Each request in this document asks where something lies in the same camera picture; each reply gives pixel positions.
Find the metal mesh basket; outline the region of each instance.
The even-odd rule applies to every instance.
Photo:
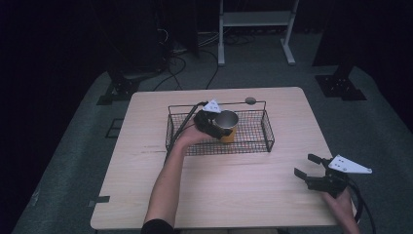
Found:
[[[224,105],[232,105],[231,109],[239,116],[234,142],[223,143],[215,138],[205,140],[189,147],[187,155],[271,152],[274,145],[274,135],[267,111],[265,110],[266,102],[257,101],[254,105],[256,106],[257,104],[261,104],[259,109],[236,110],[238,105],[246,105],[246,103],[219,103],[221,108]],[[170,145],[174,133],[176,133],[182,125],[188,116],[189,109],[192,107],[192,105],[172,105],[169,107],[167,148]]]

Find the black sleeve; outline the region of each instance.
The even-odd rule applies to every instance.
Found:
[[[162,219],[152,219],[145,222],[141,234],[174,234],[173,227]]]

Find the dark background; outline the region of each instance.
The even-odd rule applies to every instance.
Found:
[[[218,1],[171,2],[0,1],[2,232],[13,230],[84,94],[108,64],[156,70],[168,57],[157,27],[195,53],[195,30],[217,29]],[[226,1],[225,8],[240,6],[283,10],[291,2]],[[412,12],[407,0],[301,0],[294,31],[324,31],[315,65],[337,65],[350,51],[412,129]]]

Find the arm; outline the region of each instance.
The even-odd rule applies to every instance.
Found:
[[[188,122],[186,129],[175,142],[164,167],[159,173],[152,189],[144,222],[159,218],[174,227],[179,202],[182,165],[186,151],[189,146],[210,138],[209,135],[199,132],[193,124],[192,120]]]
[[[353,215],[352,197],[349,188],[346,188],[336,199],[326,192],[321,192],[321,197],[337,219],[344,234],[359,234],[358,225]]]

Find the white metal stand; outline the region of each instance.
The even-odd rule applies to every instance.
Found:
[[[224,54],[224,27],[226,26],[269,26],[286,25],[285,38],[281,39],[282,49],[289,65],[295,65],[295,59],[289,49],[288,42],[292,32],[299,0],[294,0],[292,11],[278,12],[235,12],[224,13],[224,0],[220,2],[219,9],[219,43],[218,64],[225,64]]]

